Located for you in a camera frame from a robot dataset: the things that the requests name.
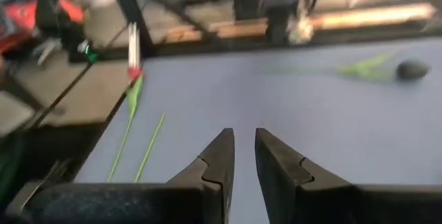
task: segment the floor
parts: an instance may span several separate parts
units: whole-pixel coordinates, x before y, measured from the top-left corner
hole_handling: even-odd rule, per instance
[[[319,0],[317,9],[354,6],[369,0]],[[231,18],[231,4],[223,3],[211,7],[189,10],[200,21],[222,21]],[[167,28],[179,21],[159,6],[149,3],[144,9],[148,25],[155,29],[152,36],[159,39]],[[122,28],[125,20],[115,4],[92,9],[86,21],[86,33],[99,44],[107,44]],[[127,33],[114,43],[127,44]],[[66,54],[53,55],[43,68],[29,61],[18,72],[18,78],[45,104],[50,104],[83,69],[84,65],[69,65]],[[127,85],[126,62],[110,62],[94,65],[84,78],[60,102],[64,110],[61,115],[49,115],[45,123],[53,125],[94,122],[106,118]]]

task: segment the workbench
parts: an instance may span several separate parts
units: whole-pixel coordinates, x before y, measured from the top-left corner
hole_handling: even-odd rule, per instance
[[[421,81],[365,82],[339,75],[275,72],[272,66],[338,68],[394,53],[394,69],[417,58]],[[436,37],[150,59],[138,112],[113,183],[131,183],[161,115],[142,182],[165,183],[224,128],[233,128],[230,223],[268,223],[256,173],[256,128],[351,183],[442,184],[442,39]],[[104,183],[128,122],[123,102],[77,174]]]

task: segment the blue table surface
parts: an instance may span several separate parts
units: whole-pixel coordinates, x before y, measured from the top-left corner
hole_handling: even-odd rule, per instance
[[[337,68],[385,53],[385,67],[419,58],[432,66],[414,84],[377,84],[270,66]],[[442,39],[154,59],[114,175],[130,183],[161,114],[165,121],[142,182],[165,183],[223,128],[232,127],[236,167],[230,223],[268,223],[254,135],[263,127],[351,183],[442,184]],[[123,103],[75,181],[106,182],[128,121]]]

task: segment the dark seed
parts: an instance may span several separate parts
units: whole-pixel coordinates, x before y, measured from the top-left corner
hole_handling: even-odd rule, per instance
[[[396,69],[396,75],[400,80],[417,80],[426,76],[430,67],[420,61],[407,60],[401,62]]]

